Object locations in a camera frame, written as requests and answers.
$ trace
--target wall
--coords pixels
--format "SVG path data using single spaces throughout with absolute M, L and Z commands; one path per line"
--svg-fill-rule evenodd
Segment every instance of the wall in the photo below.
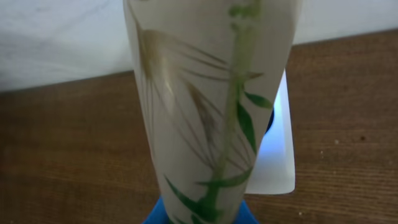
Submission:
M 398 27 L 397 0 L 304 0 L 295 44 Z M 121 0 L 1 0 L 0 91 L 132 69 Z

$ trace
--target blue base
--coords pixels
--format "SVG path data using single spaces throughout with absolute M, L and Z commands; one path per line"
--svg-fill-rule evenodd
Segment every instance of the blue base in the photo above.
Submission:
M 152 212 L 149 214 L 147 220 L 144 224 L 169 224 L 169 217 L 166 214 L 166 210 L 163 205 L 163 200 L 160 198 Z M 259 224 L 254 218 L 253 214 L 250 212 L 248 206 L 243 201 L 241 207 L 239 208 L 238 216 L 233 224 Z

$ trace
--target wooden table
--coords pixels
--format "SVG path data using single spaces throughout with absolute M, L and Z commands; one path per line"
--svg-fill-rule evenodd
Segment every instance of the wooden table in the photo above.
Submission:
M 261 223 L 398 223 L 398 30 L 293 48 L 297 188 Z M 159 191 L 132 72 L 0 95 L 0 223 L 140 223 Z

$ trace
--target cup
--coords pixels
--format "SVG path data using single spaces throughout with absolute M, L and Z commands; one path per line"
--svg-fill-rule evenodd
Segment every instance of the cup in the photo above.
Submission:
M 172 223 L 232 223 L 267 129 L 299 0 L 124 0 Z

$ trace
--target white device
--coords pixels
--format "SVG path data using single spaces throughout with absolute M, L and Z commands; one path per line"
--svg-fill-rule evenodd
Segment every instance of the white device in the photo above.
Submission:
M 274 103 L 274 122 L 262 139 L 246 193 L 286 194 L 292 192 L 294 188 L 292 127 L 284 72 Z

